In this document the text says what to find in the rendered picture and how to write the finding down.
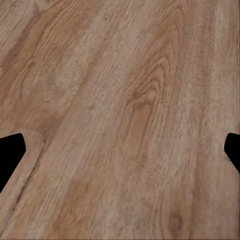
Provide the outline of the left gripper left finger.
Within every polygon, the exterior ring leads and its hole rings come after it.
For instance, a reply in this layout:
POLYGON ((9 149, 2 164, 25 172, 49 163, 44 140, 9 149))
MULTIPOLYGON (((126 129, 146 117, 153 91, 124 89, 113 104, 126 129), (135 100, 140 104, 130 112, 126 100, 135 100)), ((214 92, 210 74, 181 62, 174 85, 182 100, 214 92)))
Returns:
POLYGON ((26 153, 22 133, 0 138, 0 193, 26 153))

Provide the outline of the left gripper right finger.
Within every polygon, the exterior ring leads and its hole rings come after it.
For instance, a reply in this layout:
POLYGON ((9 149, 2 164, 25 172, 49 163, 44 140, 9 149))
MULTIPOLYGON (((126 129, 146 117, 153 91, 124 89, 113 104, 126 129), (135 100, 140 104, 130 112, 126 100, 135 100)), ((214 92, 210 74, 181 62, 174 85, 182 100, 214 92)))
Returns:
POLYGON ((235 133, 228 133, 224 151, 240 173, 240 135, 235 133))

